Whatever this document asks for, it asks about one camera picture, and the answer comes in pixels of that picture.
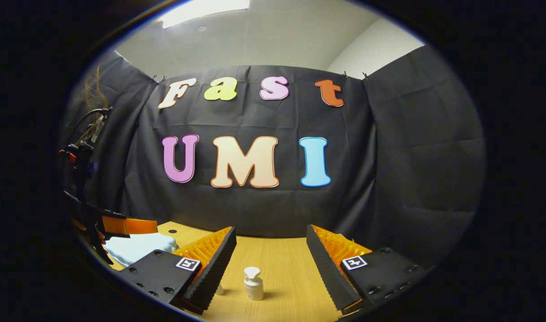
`ceiling light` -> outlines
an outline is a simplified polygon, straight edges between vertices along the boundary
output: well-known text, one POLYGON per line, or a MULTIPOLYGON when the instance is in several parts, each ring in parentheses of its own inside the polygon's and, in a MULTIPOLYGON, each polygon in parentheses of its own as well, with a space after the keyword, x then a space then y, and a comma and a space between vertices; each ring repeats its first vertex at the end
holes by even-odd
POLYGON ((246 10, 250 0, 190 0, 160 18, 164 29, 210 14, 246 10))

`wooden table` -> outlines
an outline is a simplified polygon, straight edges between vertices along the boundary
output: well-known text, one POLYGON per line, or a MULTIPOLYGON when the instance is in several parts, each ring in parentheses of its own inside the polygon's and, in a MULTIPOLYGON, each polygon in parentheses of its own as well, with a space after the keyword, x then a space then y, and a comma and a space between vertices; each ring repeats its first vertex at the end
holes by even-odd
MULTIPOLYGON (((212 232, 175 222, 158 226, 161 234, 179 246, 212 232)), ((114 261, 114 269, 124 267, 114 261)), ((237 246, 222 278, 224 295, 215 295, 200 318, 209 321, 316 321, 333 322, 341 313, 324 287, 305 238, 237 236, 237 246), (259 267, 265 297, 251 301, 243 284, 245 267, 259 267)))

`purple letter u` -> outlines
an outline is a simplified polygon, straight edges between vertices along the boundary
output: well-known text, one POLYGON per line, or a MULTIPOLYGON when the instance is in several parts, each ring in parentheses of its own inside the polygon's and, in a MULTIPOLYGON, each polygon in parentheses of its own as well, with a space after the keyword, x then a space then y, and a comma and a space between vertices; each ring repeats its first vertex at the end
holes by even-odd
POLYGON ((175 136, 164 137, 162 144, 164 145, 164 169, 167 177, 171 181, 178 183, 185 183, 193 178, 193 171, 195 169, 195 150, 196 143, 200 140, 200 137, 195 134, 189 134, 182 139, 185 144, 185 167, 182 171, 178 171, 175 168, 175 145, 178 138, 175 136))

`white pump bottle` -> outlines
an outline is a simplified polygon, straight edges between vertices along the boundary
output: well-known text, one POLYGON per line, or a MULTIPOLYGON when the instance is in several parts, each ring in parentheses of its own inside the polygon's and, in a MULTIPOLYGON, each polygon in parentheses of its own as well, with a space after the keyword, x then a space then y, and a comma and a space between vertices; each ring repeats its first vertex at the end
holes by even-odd
POLYGON ((245 290, 252 301, 263 299, 263 280, 257 277, 261 271, 257 267, 247 267, 243 270, 245 273, 245 290))

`white wall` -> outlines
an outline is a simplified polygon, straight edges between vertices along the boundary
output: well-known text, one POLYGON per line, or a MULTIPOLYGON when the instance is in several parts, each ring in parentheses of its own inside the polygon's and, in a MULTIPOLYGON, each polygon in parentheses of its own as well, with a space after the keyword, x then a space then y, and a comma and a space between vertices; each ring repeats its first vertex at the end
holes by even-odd
POLYGON ((329 72, 363 79, 388 63, 410 53, 424 43, 394 23, 380 18, 363 31, 333 61, 329 72))

